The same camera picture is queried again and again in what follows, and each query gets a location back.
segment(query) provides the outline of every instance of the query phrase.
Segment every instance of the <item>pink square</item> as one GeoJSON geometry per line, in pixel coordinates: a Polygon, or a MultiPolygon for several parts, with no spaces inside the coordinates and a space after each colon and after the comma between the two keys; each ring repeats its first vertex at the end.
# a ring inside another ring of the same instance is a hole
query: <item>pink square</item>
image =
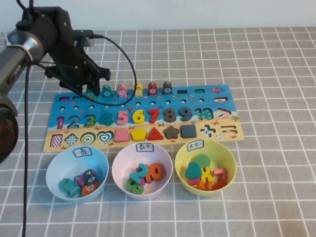
{"type": "Polygon", "coordinates": [[[114,137],[115,142],[129,142],[129,135],[127,128],[119,128],[114,137]]]}

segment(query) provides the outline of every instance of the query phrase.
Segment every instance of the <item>green number 3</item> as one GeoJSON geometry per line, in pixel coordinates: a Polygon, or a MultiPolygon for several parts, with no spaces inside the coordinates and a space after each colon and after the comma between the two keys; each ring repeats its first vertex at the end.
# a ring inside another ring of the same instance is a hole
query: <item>green number 3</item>
{"type": "Polygon", "coordinates": [[[87,115],[85,118],[87,119],[87,124],[85,124],[84,127],[93,127],[95,125],[94,115],[87,115]]]}

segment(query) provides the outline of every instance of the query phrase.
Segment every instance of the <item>red number 7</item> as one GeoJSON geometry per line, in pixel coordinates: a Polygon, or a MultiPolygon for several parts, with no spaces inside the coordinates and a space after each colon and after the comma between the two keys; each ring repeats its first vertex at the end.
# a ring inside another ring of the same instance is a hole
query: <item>red number 7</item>
{"type": "Polygon", "coordinates": [[[156,122],[158,116],[159,116],[159,109],[151,109],[148,110],[149,115],[153,115],[152,118],[150,119],[150,123],[156,122]]]}

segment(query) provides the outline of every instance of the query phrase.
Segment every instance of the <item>yellow puzzle piece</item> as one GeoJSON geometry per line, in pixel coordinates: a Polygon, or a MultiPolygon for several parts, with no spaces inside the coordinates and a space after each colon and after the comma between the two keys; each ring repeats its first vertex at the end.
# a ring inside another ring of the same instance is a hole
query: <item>yellow puzzle piece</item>
{"type": "Polygon", "coordinates": [[[134,142],[143,142],[146,139],[147,132],[142,128],[137,128],[130,133],[134,142]]]}

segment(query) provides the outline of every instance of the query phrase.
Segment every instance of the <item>pink puzzle piece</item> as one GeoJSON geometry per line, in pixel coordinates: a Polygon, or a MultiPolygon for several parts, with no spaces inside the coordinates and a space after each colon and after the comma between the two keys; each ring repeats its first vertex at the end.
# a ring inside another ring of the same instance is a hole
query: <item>pink puzzle piece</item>
{"type": "Polygon", "coordinates": [[[198,178],[198,179],[188,179],[188,183],[189,183],[190,186],[193,186],[193,185],[198,184],[200,180],[201,180],[200,178],[198,178]]]}
{"type": "Polygon", "coordinates": [[[114,137],[115,142],[129,142],[129,135],[127,128],[119,128],[114,137]]]}
{"type": "MultiPolygon", "coordinates": [[[[139,171],[141,171],[141,169],[140,168],[136,168],[136,172],[139,172],[139,171]]],[[[140,179],[140,185],[145,185],[145,178],[141,178],[140,179]]]]}

